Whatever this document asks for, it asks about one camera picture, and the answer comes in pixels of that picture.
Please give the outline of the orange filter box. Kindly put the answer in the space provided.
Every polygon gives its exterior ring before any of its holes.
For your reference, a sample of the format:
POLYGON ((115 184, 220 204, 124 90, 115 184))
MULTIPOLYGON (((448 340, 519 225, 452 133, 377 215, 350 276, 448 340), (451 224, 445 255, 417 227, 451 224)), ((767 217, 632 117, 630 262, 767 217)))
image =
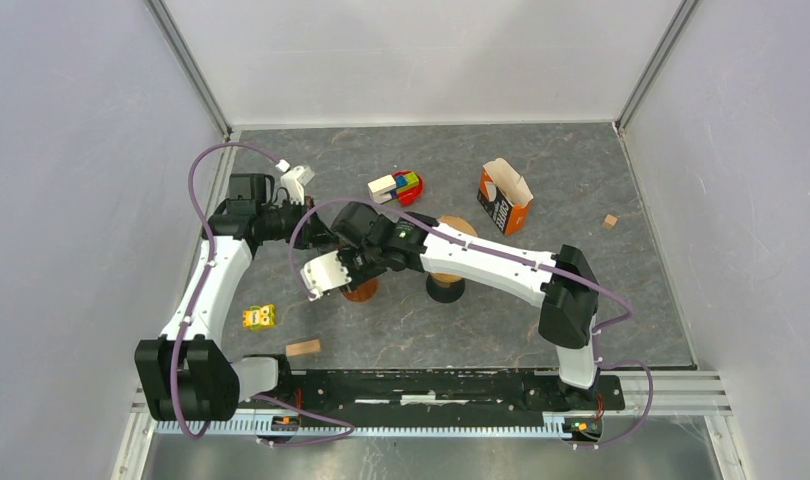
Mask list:
POLYGON ((510 236, 525 226, 533 194, 519 172, 496 158, 482 166, 477 199, 500 232, 510 236))

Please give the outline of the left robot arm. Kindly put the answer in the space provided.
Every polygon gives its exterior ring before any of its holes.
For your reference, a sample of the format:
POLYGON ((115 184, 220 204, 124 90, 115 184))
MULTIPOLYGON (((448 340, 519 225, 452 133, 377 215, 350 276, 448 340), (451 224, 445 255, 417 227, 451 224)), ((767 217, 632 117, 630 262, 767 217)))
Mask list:
POLYGON ((193 277, 168 324, 139 342, 134 362, 146 405, 158 421, 178 415, 189 423, 227 421, 258 394, 271 407, 287 405, 295 381, 283 355, 230 362, 221 351, 223 326, 237 286, 257 249, 285 241, 296 249, 330 246, 336 239, 318 216, 300 220, 314 205, 304 188, 314 173, 298 166, 280 179, 233 174, 227 196, 202 234, 193 277))

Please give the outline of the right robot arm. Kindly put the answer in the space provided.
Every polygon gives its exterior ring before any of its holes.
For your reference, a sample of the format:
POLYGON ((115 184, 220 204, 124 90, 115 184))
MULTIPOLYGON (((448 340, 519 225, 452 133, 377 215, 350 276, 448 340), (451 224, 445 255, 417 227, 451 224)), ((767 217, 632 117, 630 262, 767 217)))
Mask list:
POLYGON ((538 309, 538 332, 558 355, 561 400, 583 408, 598 396, 592 329, 599 293, 580 250, 569 245, 557 253, 521 250, 430 216, 408 212, 392 220, 366 202, 348 203, 330 229, 337 248, 301 269, 312 298, 402 270, 489 286, 538 309))

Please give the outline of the amber glass flask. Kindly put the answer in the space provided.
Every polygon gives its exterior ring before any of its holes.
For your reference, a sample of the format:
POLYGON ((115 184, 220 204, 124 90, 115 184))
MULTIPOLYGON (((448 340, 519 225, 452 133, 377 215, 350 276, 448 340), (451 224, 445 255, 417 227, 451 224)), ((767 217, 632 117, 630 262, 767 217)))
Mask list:
POLYGON ((370 279, 351 291, 342 291, 343 297, 353 303, 364 303, 371 300, 378 289, 378 280, 370 279))

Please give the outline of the white toy block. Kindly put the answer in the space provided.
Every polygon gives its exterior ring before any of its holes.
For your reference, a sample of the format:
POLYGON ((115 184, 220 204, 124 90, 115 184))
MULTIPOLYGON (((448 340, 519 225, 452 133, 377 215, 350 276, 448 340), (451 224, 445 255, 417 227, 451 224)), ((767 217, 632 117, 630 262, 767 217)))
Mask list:
POLYGON ((397 183, 393 175, 385 175, 367 184, 370 199, 383 204, 396 198, 397 183))

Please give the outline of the red toy block base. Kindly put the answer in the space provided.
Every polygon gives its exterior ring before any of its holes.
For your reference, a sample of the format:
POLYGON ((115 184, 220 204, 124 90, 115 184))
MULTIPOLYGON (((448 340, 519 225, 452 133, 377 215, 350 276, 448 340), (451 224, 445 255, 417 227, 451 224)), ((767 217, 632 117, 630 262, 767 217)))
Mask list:
MULTIPOLYGON (((394 177, 395 176, 403 176, 404 174, 406 174, 409 171, 411 171, 411 170, 398 171, 398 172, 394 173, 393 176, 394 177)), ((422 195, 424 183, 423 183, 423 180, 422 180, 422 178, 420 176, 419 176, 419 180, 420 180, 419 185, 416 186, 415 188, 412 188, 412 189, 407 190, 407 191, 401 191, 400 193, 396 192, 396 198, 395 199, 397 200, 397 202, 402 207, 408 207, 408 206, 412 205, 422 195)))

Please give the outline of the lime green toy brick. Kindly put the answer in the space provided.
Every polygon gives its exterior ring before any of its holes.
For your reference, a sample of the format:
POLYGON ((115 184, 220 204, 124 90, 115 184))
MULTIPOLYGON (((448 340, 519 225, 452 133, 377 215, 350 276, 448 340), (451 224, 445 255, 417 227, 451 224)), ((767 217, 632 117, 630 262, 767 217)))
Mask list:
POLYGON ((412 171, 409 171, 406 174, 404 174, 402 176, 402 180, 403 180, 403 185, 402 185, 401 189, 403 191, 407 191, 407 190, 410 190, 412 188, 415 188, 416 186, 419 185, 419 182, 420 182, 419 176, 416 173, 412 172, 412 171))

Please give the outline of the yellow toy block figure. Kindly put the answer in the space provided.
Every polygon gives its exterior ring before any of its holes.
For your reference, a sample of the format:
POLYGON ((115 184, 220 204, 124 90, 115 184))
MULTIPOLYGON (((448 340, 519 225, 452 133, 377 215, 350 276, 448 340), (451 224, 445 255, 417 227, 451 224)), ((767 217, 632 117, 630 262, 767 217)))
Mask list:
POLYGON ((242 326, 250 331, 273 328, 276 326, 276 309, 273 304, 250 306, 243 311, 242 326))

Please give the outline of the small wooden plank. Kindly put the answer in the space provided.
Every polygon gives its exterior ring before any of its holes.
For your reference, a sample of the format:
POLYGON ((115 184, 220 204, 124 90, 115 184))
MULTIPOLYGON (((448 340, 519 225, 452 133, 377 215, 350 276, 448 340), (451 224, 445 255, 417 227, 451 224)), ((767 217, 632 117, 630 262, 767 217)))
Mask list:
POLYGON ((322 351, 322 345, 319 339, 312 339, 297 343, 288 344, 285 347, 285 355, 287 357, 297 357, 303 355, 313 355, 322 351))

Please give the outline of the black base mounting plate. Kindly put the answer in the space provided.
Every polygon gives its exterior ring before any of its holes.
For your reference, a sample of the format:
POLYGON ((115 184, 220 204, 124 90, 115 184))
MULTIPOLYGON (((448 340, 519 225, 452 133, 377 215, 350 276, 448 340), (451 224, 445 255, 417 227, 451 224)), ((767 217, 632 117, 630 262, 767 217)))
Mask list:
POLYGON ((545 414, 625 409, 620 380, 588 391, 537 369, 293 370, 271 397, 356 427, 535 427, 545 414))

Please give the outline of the small wooden cube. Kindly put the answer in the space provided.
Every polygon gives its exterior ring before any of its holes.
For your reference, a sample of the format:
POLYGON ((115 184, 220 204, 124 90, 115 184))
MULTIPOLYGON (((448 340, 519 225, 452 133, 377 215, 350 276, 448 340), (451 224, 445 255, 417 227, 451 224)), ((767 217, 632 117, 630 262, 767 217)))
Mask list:
POLYGON ((619 219, 611 214, 605 216, 602 222, 602 227, 606 230, 612 230, 616 224, 618 223, 619 219))

